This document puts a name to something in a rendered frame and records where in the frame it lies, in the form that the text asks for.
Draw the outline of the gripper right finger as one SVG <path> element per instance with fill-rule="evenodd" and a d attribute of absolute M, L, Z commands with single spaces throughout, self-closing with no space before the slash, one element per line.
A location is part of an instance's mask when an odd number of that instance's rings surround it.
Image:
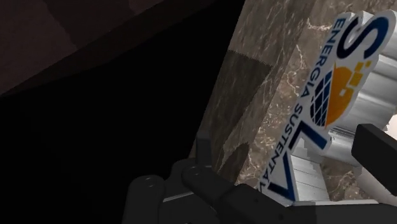
<path fill-rule="evenodd" d="M 351 155 L 391 195 L 397 196 L 397 140 L 375 125 L 359 124 Z"/>

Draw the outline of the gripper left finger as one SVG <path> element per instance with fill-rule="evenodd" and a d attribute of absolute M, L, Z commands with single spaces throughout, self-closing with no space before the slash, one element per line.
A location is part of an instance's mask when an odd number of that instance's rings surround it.
<path fill-rule="evenodd" d="M 197 136 L 196 157 L 172 166 L 167 179 L 141 176 L 128 188 L 122 224 L 220 224 L 213 209 L 233 184 L 211 168 L 211 140 Z"/>

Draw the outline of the white logo sign blue orange print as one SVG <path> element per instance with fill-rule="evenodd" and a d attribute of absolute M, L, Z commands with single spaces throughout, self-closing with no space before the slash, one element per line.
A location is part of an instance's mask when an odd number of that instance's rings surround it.
<path fill-rule="evenodd" d="M 383 128 L 397 107 L 397 11 L 341 13 L 259 178 L 259 192 L 289 206 L 304 200 L 294 151 L 352 162 L 344 134 L 361 123 Z"/>

